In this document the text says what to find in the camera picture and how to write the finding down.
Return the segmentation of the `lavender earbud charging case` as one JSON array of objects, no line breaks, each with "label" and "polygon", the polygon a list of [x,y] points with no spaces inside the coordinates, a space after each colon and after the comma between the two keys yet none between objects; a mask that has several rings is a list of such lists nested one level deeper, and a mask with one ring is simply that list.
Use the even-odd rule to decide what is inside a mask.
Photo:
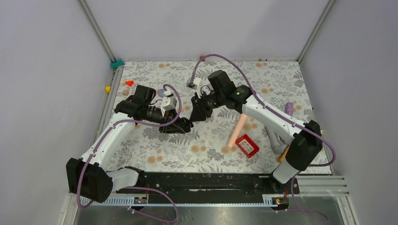
[{"label": "lavender earbud charging case", "polygon": [[159,97],[165,97],[166,96],[166,93],[165,93],[165,90],[164,89],[160,89],[159,91],[158,91],[158,96]]}]

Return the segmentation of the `black earbud charging case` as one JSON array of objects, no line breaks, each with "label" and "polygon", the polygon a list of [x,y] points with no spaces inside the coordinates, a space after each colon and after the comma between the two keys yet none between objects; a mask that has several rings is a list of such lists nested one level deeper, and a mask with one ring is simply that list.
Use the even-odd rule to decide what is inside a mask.
[{"label": "black earbud charging case", "polygon": [[185,117],[179,118],[178,126],[182,134],[191,132],[191,129],[193,128],[191,121]]}]

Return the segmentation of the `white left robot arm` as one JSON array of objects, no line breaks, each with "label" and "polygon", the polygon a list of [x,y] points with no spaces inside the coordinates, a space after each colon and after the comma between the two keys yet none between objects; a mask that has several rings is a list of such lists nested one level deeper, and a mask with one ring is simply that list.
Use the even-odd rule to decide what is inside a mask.
[{"label": "white left robot arm", "polygon": [[94,144],[79,159],[71,158],[66,164],[69,191],[90,199],[92,202],[104,202],[112,192],[129,187],[139,193],[145,188],[142,172],[133,167],[115,171],[106,171],[110,159],[118,149],[123,138],[138,125],[151,127],[181,129],[178,123],[180,111],[176,105],[181,104],[181,97],[170,84],[163,86],[167,93],[162,100],[161,108],[151,104],[156,91],[153,88],[138,85],[135,93],[120,101],[109,120],[108,126]]}]

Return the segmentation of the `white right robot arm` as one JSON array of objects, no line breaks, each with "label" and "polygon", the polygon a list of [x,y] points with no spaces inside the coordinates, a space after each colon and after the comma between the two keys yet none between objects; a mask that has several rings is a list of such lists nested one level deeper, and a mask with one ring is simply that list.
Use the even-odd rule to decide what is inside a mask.
[{"label": "white right robot arm", "polygon": [[201,92],[201,80],[187,82],[187,87],[196,89],[191,98],[193,111],[190,121],[205,121],[211,117],[213,109],[225,106],[256,119],[276,132],[289,145],[289,150],[286,159],[272,172],[269,187],[275,193],[283,192],[290,178],[306,170],[322,150],[319,124],[289,116],[257,96],[247,85],[235,86],[223,70],[213,72],[208,80],[212,87],[209,94]]}]

